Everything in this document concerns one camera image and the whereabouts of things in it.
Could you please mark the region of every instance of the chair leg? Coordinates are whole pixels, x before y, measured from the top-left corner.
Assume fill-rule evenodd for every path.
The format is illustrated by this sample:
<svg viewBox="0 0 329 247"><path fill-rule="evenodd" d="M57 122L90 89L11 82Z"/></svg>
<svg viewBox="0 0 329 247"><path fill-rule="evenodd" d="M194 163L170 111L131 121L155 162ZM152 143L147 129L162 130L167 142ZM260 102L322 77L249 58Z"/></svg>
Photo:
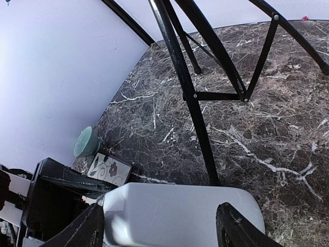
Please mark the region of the chair leg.
<svg viewBox="0 0 329 247"><path fill-rule="evenodd" d="M185 32L183 30L183 27L181 26L179 19L175 13L175 10L173 8L173 6L171 5L169 0L164 0L163 1L166 9L167 9L167 13L169 15L169 18L174 26L174 28L176 29L176 32L180 38L181 43L183 44L185 51L187 53L187 55L189 56L191 63L193 65L194 68L194 72L199 75L202 73L200 66L197 64L195 55L193 53L193 50L191 48L191 45L189 43L189 41L187 40L187 37L185 35Z"/></svg>
<svg viewBox="0 0 329 247"><path fill-rule="evenodd" d="M149 2L157 19L164 41L167 45L169 54L177 72L184 98L189 107L191 117L195 126L195 131L199 139L201 151L205 159L210 184L219 186L220 181L218 179L206 125L202 116L198 100L195 97L197 95L195 93L189 70L181 52L180 45L175 35L169 15L166 11L166 7L162 0L149 0Z"/></svg>

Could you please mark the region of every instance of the marble tabletop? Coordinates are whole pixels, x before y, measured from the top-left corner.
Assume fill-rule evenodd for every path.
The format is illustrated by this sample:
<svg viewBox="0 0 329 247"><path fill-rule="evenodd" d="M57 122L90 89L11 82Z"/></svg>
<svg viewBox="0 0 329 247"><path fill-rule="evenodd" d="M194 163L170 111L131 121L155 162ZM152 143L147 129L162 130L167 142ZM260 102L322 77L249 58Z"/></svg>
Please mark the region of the marble tabletop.
<svg viewBox="0 0 329 247"><path fill-rule="evenodd" d="M329 60L329 22L292 22ZM269 23L216 29L249 83ZM204 44L198 33L193 37ZM192 44L198 91L233 92L218 65ZM251 101L200 102L223 185L258 201L269 237L284 246L329 246L329 77L281 27ZM153 45L95 126L102 152L131 165L130 180L208 185L200 146L168 51ZM93 157L74 168L86 173Z"/></svg>

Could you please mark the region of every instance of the black plastic part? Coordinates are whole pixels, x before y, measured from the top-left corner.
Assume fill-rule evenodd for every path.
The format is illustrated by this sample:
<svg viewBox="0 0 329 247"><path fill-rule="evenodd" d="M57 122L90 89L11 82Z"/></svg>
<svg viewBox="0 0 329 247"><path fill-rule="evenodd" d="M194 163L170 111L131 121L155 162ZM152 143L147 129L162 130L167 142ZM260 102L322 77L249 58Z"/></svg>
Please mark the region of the black plastic part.
<svg viewBox="0 0 329 247"><path fill-rule="evenodd" d="M23 210L17 246L29 236L48 241L89 206L81 201L82 195L104 194L116 187L91 179L50 158L39 162Z"/></svg>
<svg viewBox="0 0 329 247"><path fill-rule="evenodd" d="M106 181L90 178L50 158L44 160L43 163L45 165L39 173L42 180L92 199L97 199L118 187Z"/></svg>
<svg viewBox="0 0 329 247"><path fill-rule="evenodd" d="M104 226L103 208L94 203L41 247L102 247Z"/></svg>
<svg viewBox="0 0 329 247"><path fill-rule="evenodd" d="M119 16L148 46L155 43L149 34L125 12L114 0L102 0L117 16Z"/></svg>
<svg viewBox="0 0 329 247"><path fill-rule="evenodd" d="M217 208L216 229L219 247L282 247L227 202Z"/></svg>
<svg viewBox="0 0 329 247"><path fill-rule="evenodd" d="M10 176L0 170L0 211L5 206L5 201L9 193Z"/></svg>

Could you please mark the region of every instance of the black metal rod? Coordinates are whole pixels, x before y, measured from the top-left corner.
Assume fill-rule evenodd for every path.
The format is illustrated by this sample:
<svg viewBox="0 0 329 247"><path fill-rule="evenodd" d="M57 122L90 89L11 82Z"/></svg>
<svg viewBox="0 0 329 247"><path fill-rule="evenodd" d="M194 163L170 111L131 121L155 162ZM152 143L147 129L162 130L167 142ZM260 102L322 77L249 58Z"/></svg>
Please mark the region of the black metal rod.
<svg viewBox="0 0 329 247"><path fill-rule="evenodd" d="M201 68L200 66L197 64L195 55L192 51L191 45L189 43L189 41L187 40L186 36L185 36L185 32L183 30L183 27L181 26L179 19L176 15L176 12L173 8L173 6L171 5L169 0L163 0L163 3L167 9L167 13L169 15L169 18L174 26L174 28L176 29L176 32L181 40L181 43L183 44L185 51L187 53L187 55L189 56L189 59L191 60L191 63L193 65L194 68L194 72L199 75L201 74Z"/></svg>
<svg viewBox="0 0 329 247"><path fill-rule="evenodd" d="M182 11L190 19L192 24L196 27L198 32L204 38L214 56L222 65L227 77L232 83L235 91L239 94L241 101L244 100L246 87L244 86L239 73L237 72L230 56L228 55L225 47L217 37L216 33L210 26L209 22L202 14L198 6L193 0L175 0Z"/></svg>
<svg viewBox="0 0 329 247"><path fill-rule="evenodd" d="M160 27L163 39L167 45L170 57L177 72L180 86L188 105L195 127L195 132L198 137L201 151L205 160L210 185L220 186L221 183L218 179L215 161L200 105L198 100L194 98L195 89L192 83L192 79L184 60L184 56L181 52L175 31L166 11L166 7L162 0L149 0L149 2L156 17L157 23Z"/></svg>
<svg viewBox="0 0 329 247"><path fill-rule="evenodd" d="M274 13L278 13L270 4L264 0L249 0L263 12L265 12L269 17L272 18ZM317 51L309 44L309 42L280 14L278 23L279 25L286 30L314 59L314 61L319 65L321 71L325 75L329 75L329 65L320 57Z"/></svg>
<svg viewBox="0 0 329 247"><path fill-rule="evenodd" d="M259 79L259 76L261 75L262 69L263 69L265 61L267 59L267 55L269 53L269 50L271 49L271 45L273 43L274 36L276 35L276 32L277 32L278 21L275 19L278 17L279 16L277 14L274 15L272 18L271 24L269 25L267 36L266 36L266 39L264 42L264 46L263 46L261 55L259 56L255 71L253 72L248 90L245 95L245 102L247 102L250 99L251 94Z"/></svg>
<svg viewBox="0 0 329 247"><path fill-rule="evenodd" d="M117 16L119 16L148 46L155 43L149 34L125 12L114 0L102 0Z"/></svg>
<svg viewBox="0 0 329 247"><path fill-rule="evenodd" d="M238 94L195 92L197 100L240 100Z"/></svg>
<svg viewBox="0 0 329 247"><path fill-rule="evenodd" d="M213 54L211 54L210 52L208 52L207 51L207 49L205 49L199 42L197 42L194 38L192 38L188 33L186 33L185 32L185 36L187 37L187 38L189 38L193 43L195 43L201 50L203 50L208 56L210 56L210 58L212 59L212 60L214 60L221 68L223 68L222 67L222 65L221 65L221 63L219 63L219 61L217 60L217 58L216 57L214 57L213 56Z"/></svg>

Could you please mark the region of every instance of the black metal chair frame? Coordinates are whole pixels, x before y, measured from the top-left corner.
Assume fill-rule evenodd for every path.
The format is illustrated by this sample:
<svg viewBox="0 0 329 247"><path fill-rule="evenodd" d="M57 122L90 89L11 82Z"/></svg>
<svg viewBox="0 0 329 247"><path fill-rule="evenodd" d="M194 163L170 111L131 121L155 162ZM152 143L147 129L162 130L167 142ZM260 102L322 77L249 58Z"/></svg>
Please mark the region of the black metal chair frame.
<svg viewBox="0 0 329 247"><path fill-rule="evenodd" d="M149 0L153 9L153 13L157 19L157 23L160 27L163 39L169 50L169 54L171 56L175 70L177 72L177 76L183 91L183 98L188 105L192 117L201 151L205 160L210 185L220 186L221 183L218 178L206 125L199 106L199 101L240 100L242 102L248 102L267 59L267 55L271 48L278 25L283 27L308 52L308 54L319 65L321 71L325 75L329 75L329 65L320 57L320 55L309 44L309 42L300 33L298 33L298 31L271 5L263 0L249 0L263 12L265 12L269 17L271 17L271 23L249 87L246 88L223 44L195 2L193 0L175 1L186 14L186 16L190 19L192 24L196 27L197 31L203 37L205 42L208 44L208 47L212 51L213 55L184 32L181 23L179 22L179 19L170 3L170 0ZM183 44L189 59L191 60L195 73L200 74L202 71L197 64L193 50L187 38L196 43L197 46L199 46L212 59L214 59L220 67L223 68L232 86L234 87L236 94L195 91L174 28Z"/></svg>

